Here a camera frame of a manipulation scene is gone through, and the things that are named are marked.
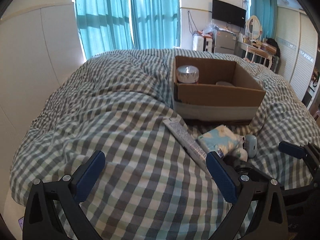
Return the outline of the white sliding wardrobe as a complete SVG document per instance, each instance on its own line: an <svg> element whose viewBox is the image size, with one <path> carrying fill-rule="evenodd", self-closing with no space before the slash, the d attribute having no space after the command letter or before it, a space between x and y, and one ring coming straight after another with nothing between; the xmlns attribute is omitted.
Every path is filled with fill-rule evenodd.
<svg viewBox="0 0 320 240"><path fill-rule="evenodd" d="M318 34L304 12L278 8L276 42L280 48L278 74L303 100L315 66Z"/></svg>

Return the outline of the black wall television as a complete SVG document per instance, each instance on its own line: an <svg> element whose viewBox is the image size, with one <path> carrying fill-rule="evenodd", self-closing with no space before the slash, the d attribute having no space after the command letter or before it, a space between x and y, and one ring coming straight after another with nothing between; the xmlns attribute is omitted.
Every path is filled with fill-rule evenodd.
<svg viewBox="0 0 320 240"><path fill-rule="evenodd" d="M246 10L220 0L212 0L212 19L244 28Z"/></svg>

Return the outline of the teal window curtains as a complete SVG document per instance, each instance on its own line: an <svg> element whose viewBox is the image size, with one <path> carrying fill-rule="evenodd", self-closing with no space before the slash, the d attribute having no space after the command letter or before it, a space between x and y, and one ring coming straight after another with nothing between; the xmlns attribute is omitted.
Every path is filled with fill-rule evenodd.
<svg viewBox="0 0 320 240"><path fill-rule="evenodd" d="M180 0L75 0L85 57L180 46Z"/></svg>

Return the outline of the silver mini fridge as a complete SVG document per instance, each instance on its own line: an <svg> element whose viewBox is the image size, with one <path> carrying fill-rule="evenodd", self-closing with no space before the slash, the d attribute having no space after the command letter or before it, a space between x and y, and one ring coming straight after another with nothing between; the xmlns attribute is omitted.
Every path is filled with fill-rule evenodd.
<svg viewBox="0 0 320 240"><path fill-rule="evenodd" d="M237 35L226 30L214 32L213 53L234 54Z"/></svg>

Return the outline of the white toothpaste tube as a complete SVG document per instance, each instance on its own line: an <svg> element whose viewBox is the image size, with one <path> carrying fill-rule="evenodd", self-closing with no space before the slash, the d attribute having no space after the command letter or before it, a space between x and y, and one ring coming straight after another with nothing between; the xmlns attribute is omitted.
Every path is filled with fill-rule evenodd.
<svg viewBox="0 0 320 240"><path fill-rule="evenodd" d="M164 125L182 145L185 151L195 163L208 175L211 176L206 165L206 152L197 143L194 137L185 129L177 119L163 119Z"/></svg>

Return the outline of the brown cardboard box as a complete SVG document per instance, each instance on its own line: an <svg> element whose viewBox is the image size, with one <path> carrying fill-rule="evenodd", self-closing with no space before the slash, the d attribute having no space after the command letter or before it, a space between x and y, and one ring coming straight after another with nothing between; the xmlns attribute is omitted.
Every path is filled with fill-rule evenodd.
<svg viewBox="0 0 320 240"><path fill-rule="evenodd" d="M177 68L195 66L198 83L177 81ZM217 86L218 81L234 87ZM212 124L246 125L254 118L265 90L236 61L176 56L172 67L173 109L184 119Z"/></svg>

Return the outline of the teal side curtain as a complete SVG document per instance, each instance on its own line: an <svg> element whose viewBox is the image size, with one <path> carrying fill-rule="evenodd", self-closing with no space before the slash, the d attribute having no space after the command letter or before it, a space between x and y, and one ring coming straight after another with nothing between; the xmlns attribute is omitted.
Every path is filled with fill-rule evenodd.
<svg viewBox="0 0 320 240"><path fill-rule="evenodd" d="M257 16L263 29L261 38L276 38L277 0L251 0L251 15Z"/></svg>

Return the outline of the checkered bed duvet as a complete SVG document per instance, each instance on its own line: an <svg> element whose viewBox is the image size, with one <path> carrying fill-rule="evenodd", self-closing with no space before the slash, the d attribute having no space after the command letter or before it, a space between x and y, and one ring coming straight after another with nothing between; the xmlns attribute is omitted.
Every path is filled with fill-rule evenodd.
<svg viewBox="0 0 320 240"><path fill-rule="evenodd" d="M57 181L96 150L106 165L83 212L103 239L208 239L230 205L163 124L173 110L176 56L234 61L266 90L252 122L252 164L287 189L308 185L304 161L281 141L319 144L319 127L283 77L230 54L185 49L114 50L94 56L46 101L15 153L12 199L25 205L36 178Z"/></svg>

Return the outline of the round bowl in box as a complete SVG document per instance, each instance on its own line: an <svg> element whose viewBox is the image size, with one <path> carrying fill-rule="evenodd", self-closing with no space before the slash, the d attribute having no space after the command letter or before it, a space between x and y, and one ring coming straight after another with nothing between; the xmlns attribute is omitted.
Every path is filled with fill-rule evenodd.
<svg viewBox="0 0 320 240"><path fill-rule="evenodd" d="M216 83L217 86L228 86L228 87L234 87L232 83L226 82L226 81L218 81Z"/></svg>

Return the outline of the clear lidded jar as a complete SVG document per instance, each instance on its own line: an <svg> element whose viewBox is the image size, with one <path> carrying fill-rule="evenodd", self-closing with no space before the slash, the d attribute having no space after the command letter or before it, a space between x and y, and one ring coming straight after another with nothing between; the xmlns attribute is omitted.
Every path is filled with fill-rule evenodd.
<svg viewBox="0 0 320 240"><path fill-rule="evenodd" d="M195 84L199 81L200 73L197 67L185 65L177 68L176 76L178 83Z"/></svg>

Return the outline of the white dressing table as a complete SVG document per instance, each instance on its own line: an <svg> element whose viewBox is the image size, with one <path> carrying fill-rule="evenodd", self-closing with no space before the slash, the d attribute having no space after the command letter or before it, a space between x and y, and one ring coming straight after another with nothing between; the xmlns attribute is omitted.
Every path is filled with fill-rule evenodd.
<svg viewBox="0 0 320 240"><path fill-rule="evenodd" d="M243 51L245 51L245 59L249 60L248 55L252 54L250 63L253 63L255 57L259 56L260 58L264 59L263 65L268 69L271 69L273 55L270 54L269 52L256 48L252 45L246 44L244 42L238 42L238 47Z"/></svg>

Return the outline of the white bear figurine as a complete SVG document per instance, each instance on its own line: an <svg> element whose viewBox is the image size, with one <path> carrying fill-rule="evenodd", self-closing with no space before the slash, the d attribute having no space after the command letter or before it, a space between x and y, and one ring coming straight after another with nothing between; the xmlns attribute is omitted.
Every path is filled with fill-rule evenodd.
<svg viewBox="0 0 320 240"><path fill-rule="evenodd" d="M248 160L248 153L245 149L245 144L245 137L241 137L238 145L234 150L231 151L230 155L246 162Z"/></svg>

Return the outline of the white oval vanity mirror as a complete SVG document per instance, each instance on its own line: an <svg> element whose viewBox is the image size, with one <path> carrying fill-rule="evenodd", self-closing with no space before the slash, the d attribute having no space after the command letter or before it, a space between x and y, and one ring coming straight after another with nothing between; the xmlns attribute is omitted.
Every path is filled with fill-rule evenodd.
<svg viewBox="0 0 320 240"><path fill-rule="evenodd" d="M251 40L259 40L262 32L263 29L257 16L251 16L246 22L246 36Z"/></svg>

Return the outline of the white floor appliance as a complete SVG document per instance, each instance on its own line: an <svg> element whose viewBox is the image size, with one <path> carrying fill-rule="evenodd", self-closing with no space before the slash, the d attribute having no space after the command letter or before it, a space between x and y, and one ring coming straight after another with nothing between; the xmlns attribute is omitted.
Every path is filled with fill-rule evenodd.
<svg viewBox="0 0 320 240"><path fill-rule="evenodd" d="M193 51L203 51L204 37L201 35L193 35Z"/></svg>

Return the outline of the blue cloud tissue pack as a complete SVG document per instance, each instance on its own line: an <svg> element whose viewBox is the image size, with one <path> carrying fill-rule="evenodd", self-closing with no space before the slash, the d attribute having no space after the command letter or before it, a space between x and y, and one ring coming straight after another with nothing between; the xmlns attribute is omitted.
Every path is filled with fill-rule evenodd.
<svg viewBox="0 0 320 240"><path fill-rule="evenodd" d="M220 125L197 137L204 152L216 152L220 158L242 147L242 136L233 133L227 126Z"/></svg>

